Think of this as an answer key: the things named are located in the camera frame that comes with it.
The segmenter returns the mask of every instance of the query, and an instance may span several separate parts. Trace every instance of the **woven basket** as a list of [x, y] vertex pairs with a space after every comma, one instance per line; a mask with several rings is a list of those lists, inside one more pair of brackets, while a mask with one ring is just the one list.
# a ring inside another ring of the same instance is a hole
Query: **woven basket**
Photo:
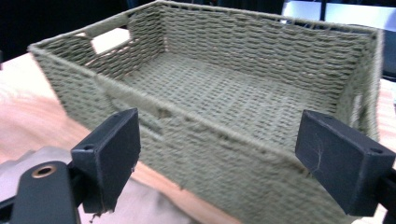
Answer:
[[381, 49], [375, 29], [167, 1], [29, 47], [71, 118], [138, 107], [141, 160], [246, 223], [348, 223], [293, 150], [304, 109], [376, 139]]

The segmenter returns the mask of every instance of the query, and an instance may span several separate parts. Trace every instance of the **dark background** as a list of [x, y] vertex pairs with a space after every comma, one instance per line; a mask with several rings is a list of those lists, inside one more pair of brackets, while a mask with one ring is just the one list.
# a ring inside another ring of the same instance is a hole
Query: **dark background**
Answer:
[[[27, 46], [77, 30], [152, 0], [8, 0], [0, 1], [0, 50], [4, 61], [26, 53]], [[191, 0], [178, 0], [191, 3]], [[281, 14], [283, 0], [193, 0], [195, 4]], [[396, 0], [329, 0], [396, 7]]]

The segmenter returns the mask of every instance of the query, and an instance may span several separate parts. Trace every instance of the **wooden table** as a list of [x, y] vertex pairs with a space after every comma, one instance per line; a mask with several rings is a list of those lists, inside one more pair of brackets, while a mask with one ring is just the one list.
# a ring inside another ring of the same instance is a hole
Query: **wooden table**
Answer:
[[[396, 118], [391, 83], [381, 80], [378, 102], [380, 143], [396, 151]], [[44, 146], [72, 148], [89, 131], [66, 116], [31, 54], [3, 64], [0, 71], [0, 163]], [[203, 223], [238, 223], [142, 163], [133, 178], [158, 189]]]

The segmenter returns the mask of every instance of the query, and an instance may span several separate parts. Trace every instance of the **brass insert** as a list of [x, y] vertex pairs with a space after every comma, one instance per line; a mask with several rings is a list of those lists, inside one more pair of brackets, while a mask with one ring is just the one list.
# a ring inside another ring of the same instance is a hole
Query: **brass insert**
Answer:
[[50, 165], [45, 165], [37, 168], [32, 172], [32, 177], [33, 178], [43, 178], [49, 175], [52, 175], [56, 171], [56, 166], [50, 164]]

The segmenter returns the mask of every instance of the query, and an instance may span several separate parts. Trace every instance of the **woven paper rope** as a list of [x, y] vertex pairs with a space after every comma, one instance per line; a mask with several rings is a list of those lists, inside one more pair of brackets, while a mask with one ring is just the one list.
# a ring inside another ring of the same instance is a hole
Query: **woven paper rope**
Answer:
[[70, 117], [138, 107], [142, 161], [243, 222], [350, 223], [293, 150], [304, 109], [377, 138], [381, 48], [375, 29], [157, 1], [29, 50]]

